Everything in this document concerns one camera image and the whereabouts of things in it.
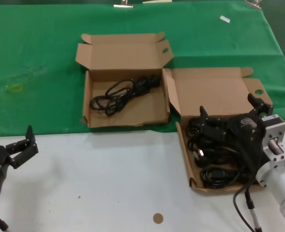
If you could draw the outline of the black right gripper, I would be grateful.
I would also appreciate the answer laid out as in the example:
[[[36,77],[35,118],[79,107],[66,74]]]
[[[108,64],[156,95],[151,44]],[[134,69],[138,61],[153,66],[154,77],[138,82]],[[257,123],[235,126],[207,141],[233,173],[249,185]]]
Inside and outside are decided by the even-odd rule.
[[[227,142],[227,124],[237,149],[249,169],[259,169],[262,163],[262,125],[259,115],[271,116],[273,105],[265,103],[261,98],[248,94],[248,102],[253,109],[249,113],[229,118],[211,117],[203,106],[200,106],[200,133],[217,142]]]

